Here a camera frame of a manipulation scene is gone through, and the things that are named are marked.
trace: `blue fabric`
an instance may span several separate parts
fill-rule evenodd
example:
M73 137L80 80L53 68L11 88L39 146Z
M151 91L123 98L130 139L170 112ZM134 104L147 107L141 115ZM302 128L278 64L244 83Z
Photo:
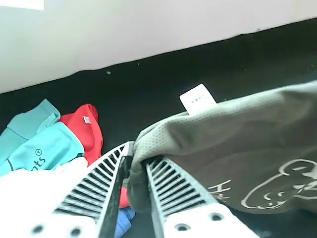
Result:
M24 168L29 171L54 170L78 156L84 147L79 139L63 124L57 122L23 143L0 166L0 176Z
M115 227L114 238L120 238L131 228L131 220L134 218L135 212L130 207L119 210L117 224Z
M0 166L20 145L59 119L59 111L46 99L34 109L16 115L0 135Z

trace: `white fabric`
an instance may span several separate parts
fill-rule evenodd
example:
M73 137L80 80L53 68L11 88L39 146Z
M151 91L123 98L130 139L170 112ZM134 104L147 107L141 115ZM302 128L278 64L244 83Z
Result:
M0 6L0 93L316 16L316 0L45 0L44 11Z
M0 177L0 218L49 214L87 173L87 160L76 158L55 171L20 169Z

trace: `gray mesh fabric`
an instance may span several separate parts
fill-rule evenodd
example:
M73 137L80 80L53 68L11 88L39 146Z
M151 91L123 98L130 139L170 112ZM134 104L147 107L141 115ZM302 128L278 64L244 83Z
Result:
M133 209L150 207L144 159L166 155L220 202L250 213L315 211L317 81L181 113L143 130L128 183Z

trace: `printed cartoon graphic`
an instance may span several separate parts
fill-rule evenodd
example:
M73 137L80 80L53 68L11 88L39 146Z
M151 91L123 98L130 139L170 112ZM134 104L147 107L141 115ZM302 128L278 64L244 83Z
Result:
M253 188L241 201L249 209L277 209L293 198L317 199L317 163L291 160L278 174Z

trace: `small tag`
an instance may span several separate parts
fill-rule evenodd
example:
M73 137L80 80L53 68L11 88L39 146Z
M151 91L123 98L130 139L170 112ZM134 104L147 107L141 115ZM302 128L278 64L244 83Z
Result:
M217 104L203 84L179 96L179 99L189 115L202 112Z
M0 6L44 10L44 0L0 0Z
M89 117L84 116L84 121L86 124L91 124Z

